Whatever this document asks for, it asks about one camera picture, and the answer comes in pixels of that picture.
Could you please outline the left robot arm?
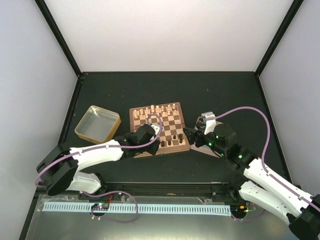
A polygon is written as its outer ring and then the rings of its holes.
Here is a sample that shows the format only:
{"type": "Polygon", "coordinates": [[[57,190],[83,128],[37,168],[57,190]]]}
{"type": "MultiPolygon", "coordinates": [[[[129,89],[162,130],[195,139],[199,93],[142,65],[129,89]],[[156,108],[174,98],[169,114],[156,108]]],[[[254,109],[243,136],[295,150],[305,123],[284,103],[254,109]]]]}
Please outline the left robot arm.
{"type": "Polygon", "coordinates": [[[133,158],[142,153],[155,155],[160,145],[159,124],[144,124],[136,132],[88,147],[68,147],[58,144],[36,167],[35,185],[44,188],[49,196],[64,191],[79,191],[103,199],[108,188],[98,173],[83,170],[106,162],[133,158]]]}

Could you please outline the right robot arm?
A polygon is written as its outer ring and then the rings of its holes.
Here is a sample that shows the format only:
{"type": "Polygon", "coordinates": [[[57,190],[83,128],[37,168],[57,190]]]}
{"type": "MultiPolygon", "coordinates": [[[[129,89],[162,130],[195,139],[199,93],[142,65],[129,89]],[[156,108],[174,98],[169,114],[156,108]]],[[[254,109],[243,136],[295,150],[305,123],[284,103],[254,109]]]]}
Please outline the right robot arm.
{"type": "Polygon", "coordinates": [[[311,195],[263,164],[260,157],[238,144],[236,132],[228,124],[185,127],[190,144],[207,146],[221,156],[240,179],[228,187],[228,198],[254,203],[285,222],[300,240],[316,240],[320,234],[320,196],[311,195]]]}

